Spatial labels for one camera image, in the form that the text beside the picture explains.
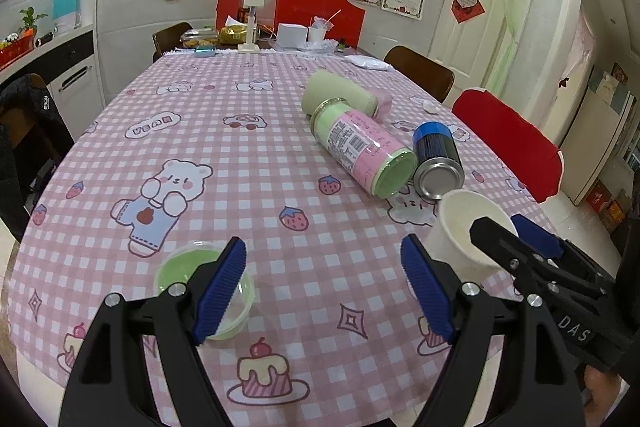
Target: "paper cup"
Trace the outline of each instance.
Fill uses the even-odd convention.
[[[326,30],[309,27],[309,42],[322,42],[325,35]]]
[[[470,190],[447,192],[438,204],[438,219],[424,247],[436,261],[452,267],[461,282],[481,284],[501,268],[471,243],[469,229],[478,217],[488,216],[514,235],[518,235],[507,213],[492,200]]]

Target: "floor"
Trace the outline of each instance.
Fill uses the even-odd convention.
[[[542,204],[542,207],[551,223],[556,227],[558,235],[571,240],[579,248],[591,255],[610,274],[615,275],[620,265],[620,255],[610,241],[609,234],[598,220],[598,216],[590,207],[586,204],[576,207],[562,193],[547,200]],[[9,234],[4,223],[0,221],[0,287],[7,265],[10,262],[13,247],[14,238]],[[6,301],[0,302],[4,307]],[[0,320],[2,319],[3,311],[3,309],[0,309]],[[0,353],[2,353],[7,365],[10,365],[10,361],[7,360],[7,347],[2,345],[0,330]],[[487,362],[482,375],[482,384],[466,422],[467,426],[476,425],[484,420],[499,362],[499,355]],[[20,389],[31,403],[31,406],[50,427],[58,425],[63,389],[41,374],[20,353],[15,355],[14,365],[17,366]],[[398,427],[411,427],[421,408],[422,406],[407,409],[403,413],[396,415],[393,421]]]

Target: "metal can bottom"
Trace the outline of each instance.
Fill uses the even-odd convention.
[[[465,183],[462,165],[451,158],[437,156],[422,163],[414,174],[415,191],[428,200],[438,201]]]

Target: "pink checkered tablecloth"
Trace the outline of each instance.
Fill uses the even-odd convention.
[[[424,239],[436,210],[412,186],[390,200],[368,196],[322,149],[300,108],[320,68],[391,92],[384,125],[409,146],[423,121],[449,125],[465,188],[553,230],[495,154],[448,109],[425,113],[433,99],[400,73],[338,57],[169,55],[89,127],[33,214],[8,281],[23,355],[65,385],[107,293],[152,296],[156,269],[176,248],[223,247],[237,235],[255,304],[235,338],[200,348],[234,425],[367,425],[425,400],[447,350],[409,291],[399,243],[410,232]],[[155,176],[177,183],[182,197],[166,198],[151,225],[148,198],[164,190]],[[510,282],[501,272],[484,285],[513,296]],[[144,340],[161,418],[178,425],[155,339]],[[268,372],[261,387],[241,385],[239,359],[251,358],[252,345],[268,353],[265,344],[289,377],[284,395]],[[255,360],[245,364],[260,373]]]

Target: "cabinet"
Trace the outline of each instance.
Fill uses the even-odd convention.
[[[48,87],[69,133],[78,140],[103,110],[95,55],[66,70]]]

